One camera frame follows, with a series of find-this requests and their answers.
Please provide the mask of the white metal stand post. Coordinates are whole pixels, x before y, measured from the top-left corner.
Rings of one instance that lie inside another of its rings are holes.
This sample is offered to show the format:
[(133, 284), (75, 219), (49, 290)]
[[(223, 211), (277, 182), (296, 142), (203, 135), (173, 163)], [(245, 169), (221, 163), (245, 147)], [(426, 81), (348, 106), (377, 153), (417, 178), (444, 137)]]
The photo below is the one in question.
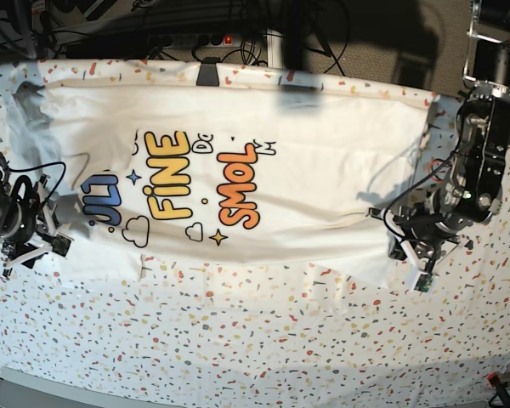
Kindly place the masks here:
[(265, 39), (267, 43), (268, 67), (282, 69), (284, 67), (282, 55), (282, 34), (276, 30), (268, 28), (265, 32)]

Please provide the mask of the black table clamp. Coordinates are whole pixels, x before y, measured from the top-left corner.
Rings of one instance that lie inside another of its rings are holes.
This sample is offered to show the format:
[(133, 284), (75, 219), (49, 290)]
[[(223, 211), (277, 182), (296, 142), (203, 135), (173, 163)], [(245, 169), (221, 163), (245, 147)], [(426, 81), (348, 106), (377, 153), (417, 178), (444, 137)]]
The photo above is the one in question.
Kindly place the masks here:
[(220, 63), (220, 58), (206, 57), (202, 60), (196, 85), (202, 87), (218, 87), (219, 77), (217, 64)]

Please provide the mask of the red clamp bottom right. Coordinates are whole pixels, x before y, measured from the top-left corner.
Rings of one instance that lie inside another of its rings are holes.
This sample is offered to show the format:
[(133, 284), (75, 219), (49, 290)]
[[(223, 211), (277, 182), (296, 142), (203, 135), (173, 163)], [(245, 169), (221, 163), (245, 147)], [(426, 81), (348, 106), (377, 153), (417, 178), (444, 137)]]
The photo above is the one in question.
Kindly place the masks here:
[(491, 408), (503, 407), (510, 408), (510, 394), (507, 388), (499, 378), (497, 373), (492, 373), (487, 377), (490, 386), (495, 390), (494, 395), (490, 398), (488, 406)]

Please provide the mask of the white printed T-shirt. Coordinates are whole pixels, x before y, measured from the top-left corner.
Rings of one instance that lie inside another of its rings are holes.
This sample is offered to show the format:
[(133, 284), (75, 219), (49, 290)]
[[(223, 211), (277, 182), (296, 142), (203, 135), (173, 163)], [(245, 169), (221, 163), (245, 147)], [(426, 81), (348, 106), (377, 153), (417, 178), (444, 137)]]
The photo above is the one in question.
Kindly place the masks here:
[(388, 99), (162, 85), (24, 82), (8, 104), (13, 157), (59, 183), (73, 269), (311, 262), (375, 286), (394, 262), (366, 212), (410, 180), (426, 117)]

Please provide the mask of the terrazzo patterned tablecloth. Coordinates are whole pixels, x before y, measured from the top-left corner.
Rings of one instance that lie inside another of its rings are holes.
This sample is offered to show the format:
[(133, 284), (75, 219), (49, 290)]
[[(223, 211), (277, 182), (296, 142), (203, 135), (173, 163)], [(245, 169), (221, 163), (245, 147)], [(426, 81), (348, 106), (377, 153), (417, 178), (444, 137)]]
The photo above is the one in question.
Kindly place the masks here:
[[(0, 63), (0, 152), (12, 155), (8, 106), (38, 87), (196, 85), (197, 63), (40, 60)], [(406, 190), (457, 141), (459, 102), (338, 76), (217, 65), (232, 90), (388, 99), (424, 109)], [(510, 363), (510, 149), (501, 211), (449, 245), (430, 293), (386, 286), (311, 262), (222, 267), (135, 254), (115, 274), (49, 254), (2, 276), (0, 369), (185, 407), (435, 407), (487, 400), (487, 377)]]

